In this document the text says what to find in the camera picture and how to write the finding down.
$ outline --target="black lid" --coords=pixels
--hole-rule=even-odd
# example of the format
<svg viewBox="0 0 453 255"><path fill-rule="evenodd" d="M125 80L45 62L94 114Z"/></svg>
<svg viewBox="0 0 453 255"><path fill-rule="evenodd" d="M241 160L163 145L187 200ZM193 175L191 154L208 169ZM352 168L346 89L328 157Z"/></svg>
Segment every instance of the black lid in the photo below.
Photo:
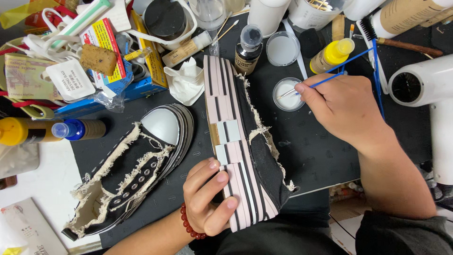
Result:
<svg viewBox="0 0 453 255"><path fill-rule="evenodd" d="M145 25L150 35L173 40L186 29L186 15L177 1L154 0L145 11Z"/></svg>

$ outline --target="sponge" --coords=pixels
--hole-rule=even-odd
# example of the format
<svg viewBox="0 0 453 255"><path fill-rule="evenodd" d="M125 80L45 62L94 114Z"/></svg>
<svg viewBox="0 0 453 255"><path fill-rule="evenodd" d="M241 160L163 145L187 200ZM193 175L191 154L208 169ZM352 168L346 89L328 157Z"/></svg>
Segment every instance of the sponge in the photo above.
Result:
<svg viewBox="0 0 453 255"><path fill-rule="evenodd" d="M84 44L80 64L93 71L112 76L116 67L116 54L108 49Z"/></svg>

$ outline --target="black sponge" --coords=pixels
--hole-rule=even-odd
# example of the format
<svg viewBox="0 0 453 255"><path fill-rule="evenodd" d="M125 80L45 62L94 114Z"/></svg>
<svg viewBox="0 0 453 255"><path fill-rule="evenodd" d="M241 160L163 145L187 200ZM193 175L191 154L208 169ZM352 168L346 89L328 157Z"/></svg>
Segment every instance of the black sponge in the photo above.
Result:
<svg viewBox="0 0 453 255"><path fill-rule="evenodd" d="M308 59L314 57L326 46L323 35L314 28L300 33L299 42L302 56Z"/></svg>

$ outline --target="tissue paper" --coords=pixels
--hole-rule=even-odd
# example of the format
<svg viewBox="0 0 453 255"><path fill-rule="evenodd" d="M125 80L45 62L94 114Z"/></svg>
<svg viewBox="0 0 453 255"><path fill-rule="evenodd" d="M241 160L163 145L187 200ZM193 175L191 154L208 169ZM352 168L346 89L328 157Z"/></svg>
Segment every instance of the tissue paper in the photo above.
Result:
<svg viewBox="0 0 453 255"><path fill-rule="evenodd" d="M185 106L191 106L204 91L204 72L194 58L184 62L179 71L164 67L170 94Z"/></svg>

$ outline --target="wooden brush handle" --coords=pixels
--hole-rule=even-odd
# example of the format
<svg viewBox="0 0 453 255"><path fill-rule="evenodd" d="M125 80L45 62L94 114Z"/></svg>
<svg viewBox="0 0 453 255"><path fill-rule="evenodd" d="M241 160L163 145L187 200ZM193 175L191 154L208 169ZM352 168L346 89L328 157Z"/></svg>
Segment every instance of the wooden brush handle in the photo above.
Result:
<svg viewBox="0 0 453 255"><path fill-rule="evenodd" d="M432 49L432 48L423 47L423 46L419 46L419 45L415 45L415 44L403 43L403 42L394 41L394 40L390 40L390 39L378 38L376 42L379 44L384 44L384 45L393 46L393 47L397 47L397 48L409 49L409 50L425 53L425 54L430 55L433 58L438 58L443 55L443 52L438 49Z"/></svg>

